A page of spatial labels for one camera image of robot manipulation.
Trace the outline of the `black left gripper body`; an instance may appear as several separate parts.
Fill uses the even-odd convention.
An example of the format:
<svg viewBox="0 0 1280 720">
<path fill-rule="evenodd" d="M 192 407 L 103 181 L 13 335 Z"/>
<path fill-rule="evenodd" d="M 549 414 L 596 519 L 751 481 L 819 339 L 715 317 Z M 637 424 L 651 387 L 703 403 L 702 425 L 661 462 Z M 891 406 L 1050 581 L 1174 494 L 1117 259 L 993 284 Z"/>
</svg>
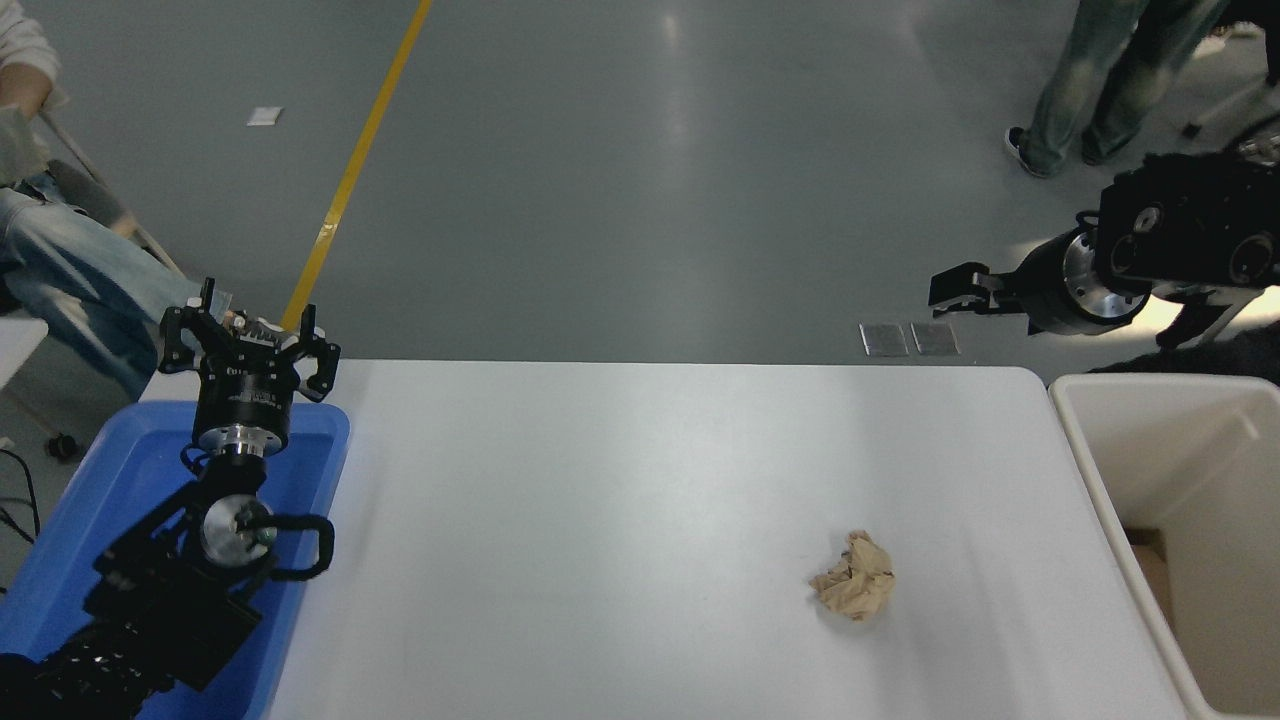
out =
<svg viewBox="0 0 1280 720">
<path fill-rule="evenodd" d="M 285 436 L 300 378 L 279 333 L 243 334 L 204 350 L 198 361 L 196 433 L 234 425 Z"/>
</svg>

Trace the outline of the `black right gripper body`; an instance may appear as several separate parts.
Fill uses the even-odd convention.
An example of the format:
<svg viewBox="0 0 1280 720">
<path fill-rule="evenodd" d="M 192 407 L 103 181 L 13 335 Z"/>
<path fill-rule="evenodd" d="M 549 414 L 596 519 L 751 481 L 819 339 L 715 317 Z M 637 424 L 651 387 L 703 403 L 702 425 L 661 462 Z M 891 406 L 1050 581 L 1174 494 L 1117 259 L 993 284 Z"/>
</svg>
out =
<svg viewBox="0 0 1280 720">
<path fill-rule="evenodd" d="M 1028 334 L 1094 334 L 1101 284 L 1089 233 L 1064 233 L 1033 250 L 1018 268 Z"/>
</svg>

